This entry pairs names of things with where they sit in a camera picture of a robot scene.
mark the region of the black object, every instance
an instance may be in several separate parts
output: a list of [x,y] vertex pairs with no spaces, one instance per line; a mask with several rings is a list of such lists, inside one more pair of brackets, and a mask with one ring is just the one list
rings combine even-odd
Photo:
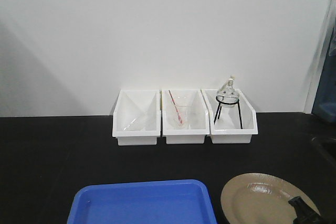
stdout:
[[335,221],[326,221],[317,212],[303,201],[300,196],[294,197],[288,203],[294,207],[297,218],[293,224],[335,224]]
[[217,119],[219,119],[220,117],[220,113],[222,112],[222,104],[225,105],[235,105],[238,104],[238,113],[239,113],[239,120],[240,120],[240,128],[243,129],[243,124],[241,123],[242,121],[242,117],[241,117],[241,112],[240,112],[240,104],[239,104],[239,99],[238,101],[234,102],[234,103],[227,103],[227,102],[222,102],[220,100],[218,100],[218,98],[216,97],[216,100],[218,102],[218,107],[217,107],[217,111],[216,111],[216,115],[215,115],[215,119],[214,119],[214,123],[216,122]]
[[316,92],[312,113],[329,123],[336,123],[336,32],[329,43]]

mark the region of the blue plastic tray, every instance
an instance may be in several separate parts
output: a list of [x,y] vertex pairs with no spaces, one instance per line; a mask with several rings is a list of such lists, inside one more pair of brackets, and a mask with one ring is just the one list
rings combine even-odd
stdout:
[[73,200],[67,224],[216,224],[198,180],[87,186]]

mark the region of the white plastic bin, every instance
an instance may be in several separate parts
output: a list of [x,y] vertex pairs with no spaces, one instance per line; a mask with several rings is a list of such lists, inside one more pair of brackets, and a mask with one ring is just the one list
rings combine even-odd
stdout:
[[161,135],[159,90],[121,90],[113,112],[112,136],[119,145],[155,145]]
[[[176,106],[189,108],[187,112],[182,107],[176,111],[169,90],[162,90],[163,135],[167,144],[203,144],[205,135],[209,134],[209,116],[201,91],[170,91]],[[180,120],[184,120],[183,126],[179,125]]]
[[243,129],[240,129],[238,105],[233,108],[222,107],[221,116],[214,124],[218,107],[216,89],[202,89],[202,94],[209,110],[210,137],[214,144],[250,143],[252,135],[258,134],[256,111],[247,101],[240,89],[239,103]]

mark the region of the red glass stirring rod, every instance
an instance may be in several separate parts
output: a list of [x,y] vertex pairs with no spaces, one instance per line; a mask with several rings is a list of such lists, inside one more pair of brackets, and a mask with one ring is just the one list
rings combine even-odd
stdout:
[[176,110],[176,112],[177,112],[177,118],[178,118],[179,122],[180,122],[181,124],[183,124],[182,118],[181,118],[180,113],[179,113],[179,111],[178,111],[178,109],[177,109],[177,107],[176,107],[176,104],[175,104],[174,98],[173,98],[173,96],[172,96],[172,93],[170,92],[170,90],[168,90],[168,91],[169,91],[170,97],[172,98],[172,101],[173,101],[175,110]]

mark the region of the black metal stand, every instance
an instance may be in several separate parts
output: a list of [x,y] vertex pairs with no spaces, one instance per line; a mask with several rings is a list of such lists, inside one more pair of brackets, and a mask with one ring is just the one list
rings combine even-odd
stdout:
[[226,102],[221,102],[218,100],[218,98],[216,97],[216,100],[218,102],[218,107],[217,107],[217,111],[216,111],[216,116],[215,116],[215,119],[214,119],[214,123],[216,122],[217,119],[219,119],[220,117],[220,113],[222,112],[222,104],[225,104],[225,105],[235,105],[235,104],[238,104],[238,113],[239,113],[239,120],[240,120],[240,128],[243,129],[243,124],[242,124],[242,117],[241,117],[241,112],[240,112],[240,104],[239,104],[239,99],[238,101],[234,102],[234,103],[226,103]]

